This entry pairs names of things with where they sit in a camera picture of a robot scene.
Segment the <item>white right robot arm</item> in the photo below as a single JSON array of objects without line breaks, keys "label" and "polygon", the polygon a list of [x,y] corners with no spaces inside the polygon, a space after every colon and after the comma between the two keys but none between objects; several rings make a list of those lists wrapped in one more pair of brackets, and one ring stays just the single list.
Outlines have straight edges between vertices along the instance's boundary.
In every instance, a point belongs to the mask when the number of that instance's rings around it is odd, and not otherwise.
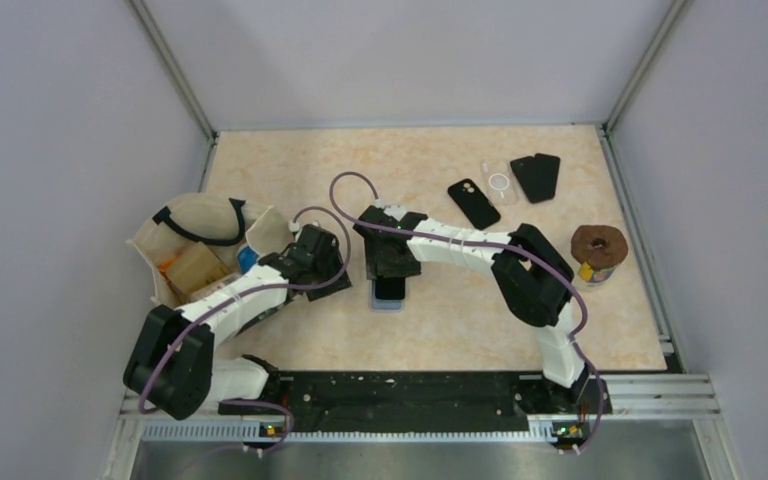
[{"label": "white right robot arm", "polygon": [[542,357],[549,404],[572,412],[598,386],[577,341],[589,311],[573,286],[573,272],[534,225],[484,232],[445,224],[402,206],[374,204],[352,221],[367,249],[373,278],[408,277],[424,263],[459,267],[491,277],[510,313],[533,328]]}]

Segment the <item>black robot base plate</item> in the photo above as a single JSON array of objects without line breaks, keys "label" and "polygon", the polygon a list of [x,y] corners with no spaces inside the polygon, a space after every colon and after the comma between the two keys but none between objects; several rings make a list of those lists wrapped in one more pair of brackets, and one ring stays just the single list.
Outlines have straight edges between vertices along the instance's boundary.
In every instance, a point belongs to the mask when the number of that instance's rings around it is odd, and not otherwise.
[{"label": "black robot base plate", "polygon": [[596,381],[569,402],[536,372],[279,371],[259,399],[289,410],[299,433],[525,432],[539,415],[611,413]]}]

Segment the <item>black smartphone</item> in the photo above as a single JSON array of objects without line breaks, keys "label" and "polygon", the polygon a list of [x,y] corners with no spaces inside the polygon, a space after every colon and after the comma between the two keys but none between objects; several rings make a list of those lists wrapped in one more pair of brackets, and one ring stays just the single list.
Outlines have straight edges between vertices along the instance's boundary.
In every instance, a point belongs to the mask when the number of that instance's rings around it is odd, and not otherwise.
[{"label": "black smartphone", "polygon": [[373,282],[373,298],[382,302],[401,302],[406,297],[404,278],[379,278]]}]

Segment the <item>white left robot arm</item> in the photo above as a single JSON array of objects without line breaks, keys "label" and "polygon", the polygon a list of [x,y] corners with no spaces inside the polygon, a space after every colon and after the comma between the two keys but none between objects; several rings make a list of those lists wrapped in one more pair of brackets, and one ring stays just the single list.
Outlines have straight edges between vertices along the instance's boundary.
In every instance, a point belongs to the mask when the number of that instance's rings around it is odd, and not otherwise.
[{"label": "white left robot arm", "polygon": [[349,288],[338,237],[303,226],[284,251],[261,258],[247,273],[208,296],[179,307],[158,305],[145,318],[123,383],[141,412],[176,420],[207,401],[243,400],[257,413],[279,404],[280,386],[266,364],[248,358],[219,363],[217,347],[303,294],[309,301]]}]

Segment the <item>lavender phone case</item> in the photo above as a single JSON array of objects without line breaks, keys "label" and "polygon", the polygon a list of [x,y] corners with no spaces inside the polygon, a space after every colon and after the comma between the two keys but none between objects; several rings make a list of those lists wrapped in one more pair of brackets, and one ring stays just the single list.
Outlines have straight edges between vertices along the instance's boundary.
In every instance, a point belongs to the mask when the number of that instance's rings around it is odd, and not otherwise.
[{"label": "lavender phone case", "polygon": [[381,300],[378,298],[370,299],[370,309],[374,312],[395,313],[403,309],[403,300]]}]

